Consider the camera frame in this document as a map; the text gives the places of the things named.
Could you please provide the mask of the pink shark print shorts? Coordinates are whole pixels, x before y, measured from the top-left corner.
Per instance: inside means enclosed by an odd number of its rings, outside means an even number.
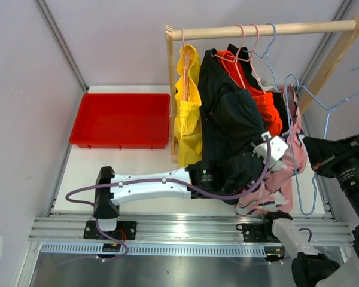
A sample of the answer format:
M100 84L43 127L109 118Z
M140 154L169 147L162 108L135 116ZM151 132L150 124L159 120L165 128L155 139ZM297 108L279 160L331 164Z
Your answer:
M293 208L292 181L296 173L304 171L307 154L302 141L304 130L295 89L293 86L282 86L279 89L290 110L288 116L291 125L281 135L282 140L288 144L288 149L279 162L279 169L269 170L256 190L238 200L235 211L239 215L262 215L278 210L289 213Z

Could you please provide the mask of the dark grey shorts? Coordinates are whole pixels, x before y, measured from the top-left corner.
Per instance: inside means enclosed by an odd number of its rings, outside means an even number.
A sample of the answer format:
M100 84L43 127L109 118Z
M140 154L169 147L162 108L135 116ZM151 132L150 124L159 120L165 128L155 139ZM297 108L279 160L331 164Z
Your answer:
M202 159L217 169L217 192L222 196L221 163L235 155L252 152L251 144L266 131L257 105L218 63L216 49L205 51L197 85L202 105Z

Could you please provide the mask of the orange shorts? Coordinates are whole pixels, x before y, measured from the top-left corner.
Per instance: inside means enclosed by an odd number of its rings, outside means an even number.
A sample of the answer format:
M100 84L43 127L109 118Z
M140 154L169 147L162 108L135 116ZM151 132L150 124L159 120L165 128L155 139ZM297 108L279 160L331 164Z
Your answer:
M234 55L231 51L217 51L218 55L233 60ZM240 82L239 76L236 72L235 64L227 61L222 61L218 59L218 63L224 69L224 71L228 74L228 76L233 80L235 84L237 84L240 88L242 88L242 84ZM267 130L270 132L272 136L280 136L283 130L283 122L281 118L281 114L275 105L274 96L276 94L270 91L263 91L261 87L254 87L254 84L249 83L249 76L245 74L245 70L242 65L238 61L238 68L246 85L246 89L254 99L258 110L264 119Z

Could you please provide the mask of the black shorts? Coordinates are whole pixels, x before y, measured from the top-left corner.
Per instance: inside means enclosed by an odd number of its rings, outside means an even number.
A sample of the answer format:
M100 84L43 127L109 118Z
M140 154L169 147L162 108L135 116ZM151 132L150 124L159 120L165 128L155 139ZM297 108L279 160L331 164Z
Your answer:
M282 135L288 130L288 112L281 93L263 90L254 74L246 47L238 49L229 44L224 57L233 60L236 54L238 62L225 62L224 69L240 88L249 91L270 134Z

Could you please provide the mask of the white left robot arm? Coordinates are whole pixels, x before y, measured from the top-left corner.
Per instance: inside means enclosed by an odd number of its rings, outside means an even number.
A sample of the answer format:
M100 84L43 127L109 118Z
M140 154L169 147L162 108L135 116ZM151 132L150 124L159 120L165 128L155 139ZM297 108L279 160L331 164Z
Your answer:
M93 217L97 232L112 239L118 232L120 206L158 198L234 201L257 188L269 170L272 152L246 152L223 161L199 161L177 170L123 176L101 168L95 190Z

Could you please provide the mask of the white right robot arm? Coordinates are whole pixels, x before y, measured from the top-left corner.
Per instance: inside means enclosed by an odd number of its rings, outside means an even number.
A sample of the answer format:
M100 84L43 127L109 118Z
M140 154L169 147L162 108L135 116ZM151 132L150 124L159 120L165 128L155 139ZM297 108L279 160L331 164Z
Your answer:
M359 135L327 140L304 138L312 170L334 178L359 219ZM236 226L248 242L281 245L291 258L296 286L359 286L359 224L293 221L281 211L265 214L262 222Z

